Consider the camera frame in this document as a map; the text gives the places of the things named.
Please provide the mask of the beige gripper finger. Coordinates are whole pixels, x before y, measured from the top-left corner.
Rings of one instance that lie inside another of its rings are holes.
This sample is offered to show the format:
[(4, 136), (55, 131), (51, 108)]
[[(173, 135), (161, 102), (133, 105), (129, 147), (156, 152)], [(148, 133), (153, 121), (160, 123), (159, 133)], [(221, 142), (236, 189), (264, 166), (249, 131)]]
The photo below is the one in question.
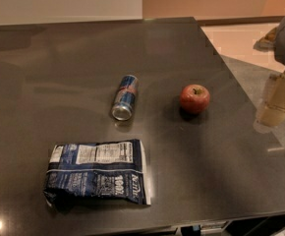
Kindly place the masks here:
[(262, 102), (257, 108), (257, 121), (267, 127), (278, 126), (285, 120), (285, 70), (270, 74), (266, 81)]

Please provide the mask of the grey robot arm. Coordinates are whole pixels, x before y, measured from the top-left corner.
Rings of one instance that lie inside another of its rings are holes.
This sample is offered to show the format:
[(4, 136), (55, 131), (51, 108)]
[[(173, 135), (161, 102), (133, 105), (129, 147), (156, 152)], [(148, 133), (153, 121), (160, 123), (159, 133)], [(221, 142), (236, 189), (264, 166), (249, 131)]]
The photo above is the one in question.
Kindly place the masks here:
[[(285, 66), (285, 17), (275, 31), (274, 58)], [(266, 81), (261, 104), (256, 111), (256, 121), (263, 126), (275, 127), (285, 119), (285, 70), (271, 74)]]

